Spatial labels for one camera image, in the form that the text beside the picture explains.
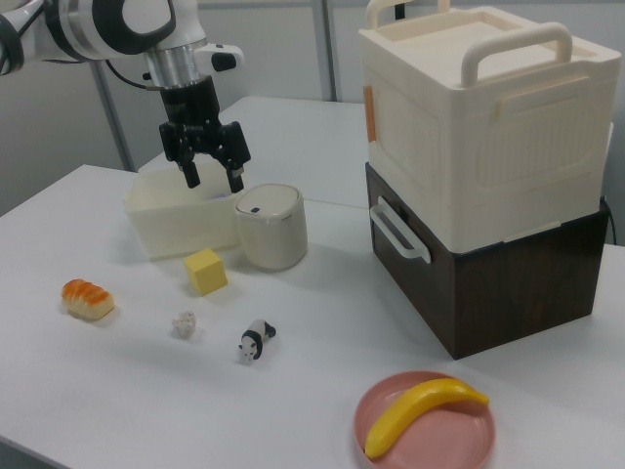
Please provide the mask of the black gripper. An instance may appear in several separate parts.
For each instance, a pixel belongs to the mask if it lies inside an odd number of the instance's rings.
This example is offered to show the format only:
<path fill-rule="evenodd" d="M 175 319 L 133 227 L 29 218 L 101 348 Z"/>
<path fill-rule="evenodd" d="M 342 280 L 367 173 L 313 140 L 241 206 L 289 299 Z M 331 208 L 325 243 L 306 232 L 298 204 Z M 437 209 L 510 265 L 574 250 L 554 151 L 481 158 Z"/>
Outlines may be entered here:
<path fill-rule="evenodd" d="M 190 189 L 200 185 L 193 161 L 198 153 L 209 154 L 224 167 L 231 192 L 244 189 L 244 164 L 251 159 L 237 121 L 221 121 L 221 109 L 213 78 L 184 88 L 161 92 L 168 120 L 159 126 L 166 158 L 177 163 Z"/>

